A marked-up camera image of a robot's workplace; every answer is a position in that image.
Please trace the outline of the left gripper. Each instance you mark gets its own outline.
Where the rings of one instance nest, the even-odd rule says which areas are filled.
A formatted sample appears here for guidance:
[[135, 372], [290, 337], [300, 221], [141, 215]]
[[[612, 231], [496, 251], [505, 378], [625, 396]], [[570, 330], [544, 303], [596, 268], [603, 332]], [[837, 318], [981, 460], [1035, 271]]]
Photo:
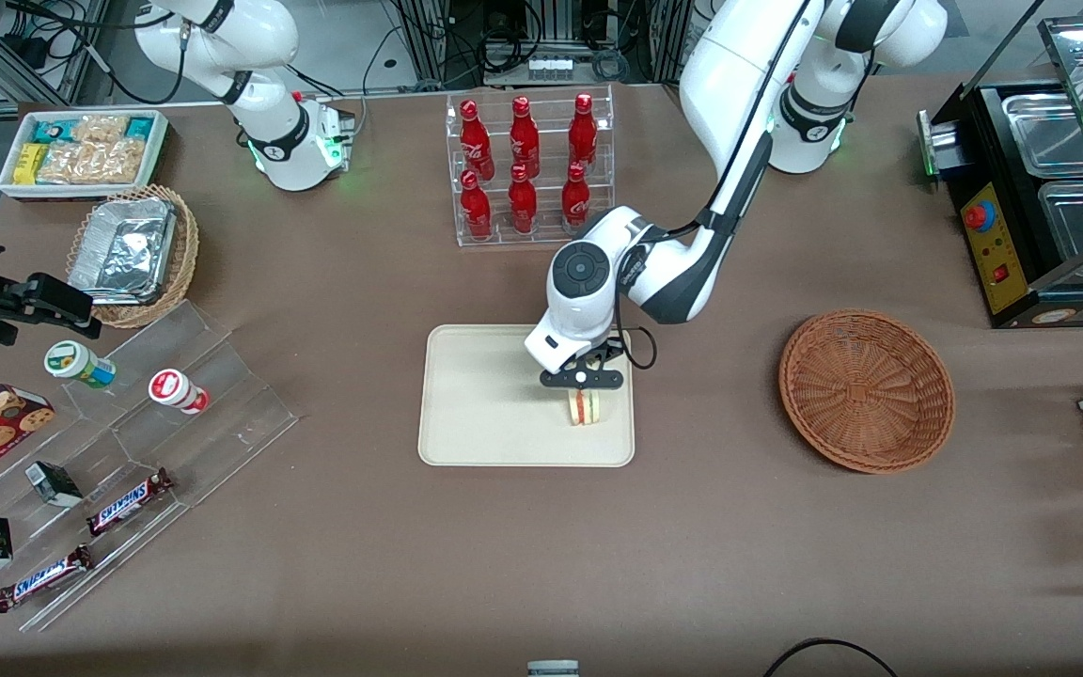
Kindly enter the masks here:
[[539, 382], [545, 388], [564, 389], [567, 417], [574, 416], [574, 391], [599, 390], [599, 415], [604, 413], [611, 390], [624, 386], [622, 372], [610, 369], [611, 360], [624, 356], [622, 338], [605, 335], [597, 341], [567, 339], [553, 326], [539, 324], [525, 339], [529, 355], [542, 365]]

